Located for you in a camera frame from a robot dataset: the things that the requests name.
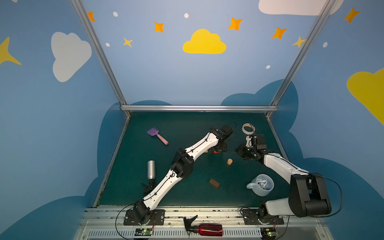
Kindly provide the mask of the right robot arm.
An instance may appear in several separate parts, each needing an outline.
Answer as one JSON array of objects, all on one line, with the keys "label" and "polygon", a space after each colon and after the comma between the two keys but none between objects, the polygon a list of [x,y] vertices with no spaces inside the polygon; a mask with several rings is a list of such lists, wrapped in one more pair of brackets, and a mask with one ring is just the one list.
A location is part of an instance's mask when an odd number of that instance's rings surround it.
[{"label": "right robot arm", "polygon": [[241,144],[236,152],[245,160],[255,160],[270,168],[289,185],[287,198],[267,201],[258,209],[259,219],[274,216],[296,216],[298,218],[324,218],[331,216],[332,205],[325,178],[318,173],[309,173],[280,154],[270,150],[248,148]]}]

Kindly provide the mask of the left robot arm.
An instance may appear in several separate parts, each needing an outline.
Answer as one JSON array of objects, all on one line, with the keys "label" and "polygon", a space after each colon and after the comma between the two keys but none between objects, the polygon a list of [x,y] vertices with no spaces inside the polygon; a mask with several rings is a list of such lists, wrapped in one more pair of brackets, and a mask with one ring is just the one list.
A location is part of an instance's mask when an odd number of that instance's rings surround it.
[{"label": "left robot arm", "polygon": [[133,211],[139,224],[147,224],[153,210],[157,208],[163,197],[183,179],[188,178],[193,172],[195,161],[203,153],[212,149],[213,152],[225,152],[227,150],[226,139],[233,133],[232,128],[225,125],[220,128],[211,128],[210,131],[197,143],[189,148],[180,148],[176,152],[171,167],[166,176],[156,186],[153,176],[149,175],[149,186],[144,186],[146,193],[138,200]]}]

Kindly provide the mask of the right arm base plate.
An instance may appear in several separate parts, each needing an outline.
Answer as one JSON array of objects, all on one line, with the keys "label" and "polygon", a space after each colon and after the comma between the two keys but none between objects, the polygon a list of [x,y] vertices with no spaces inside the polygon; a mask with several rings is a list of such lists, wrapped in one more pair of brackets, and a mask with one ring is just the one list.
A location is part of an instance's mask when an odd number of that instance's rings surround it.
[{"label": "right arm base plate", "polygon": [[240,214],[246,225],[283,225],[285,223],[282,216],[269,215],[265,210],[241,208]]}]

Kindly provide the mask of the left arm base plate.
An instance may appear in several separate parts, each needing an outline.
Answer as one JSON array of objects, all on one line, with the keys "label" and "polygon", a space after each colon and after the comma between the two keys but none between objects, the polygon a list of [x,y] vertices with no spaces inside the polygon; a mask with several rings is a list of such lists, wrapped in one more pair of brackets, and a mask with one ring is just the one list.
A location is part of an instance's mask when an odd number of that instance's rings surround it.
[{"label": "left arm base plate", "polygon": [[162,226],[165,220],[165,210],[154,210],[150,212],[148,217],[144,217],[144,221],[140,221],[134,210],[129,209],[124,218],[124,226],[149,226],[155,224]]}]

